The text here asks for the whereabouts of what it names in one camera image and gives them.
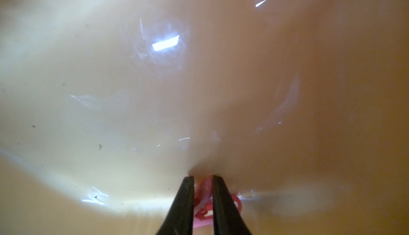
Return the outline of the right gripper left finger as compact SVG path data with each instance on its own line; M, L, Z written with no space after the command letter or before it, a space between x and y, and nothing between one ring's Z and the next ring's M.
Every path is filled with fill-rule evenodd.
M192 235L194 195L194 177L187 176L183 179L157 235Z

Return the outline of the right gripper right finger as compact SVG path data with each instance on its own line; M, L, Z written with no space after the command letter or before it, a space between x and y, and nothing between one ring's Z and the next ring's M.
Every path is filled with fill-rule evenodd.
M251 235L221 176L214 175L213 223L215 235Z

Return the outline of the yellow plastic storage box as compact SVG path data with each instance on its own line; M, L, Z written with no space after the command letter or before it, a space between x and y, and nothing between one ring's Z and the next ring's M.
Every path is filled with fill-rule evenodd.
M1 0L1 234L409 232L409 0Z

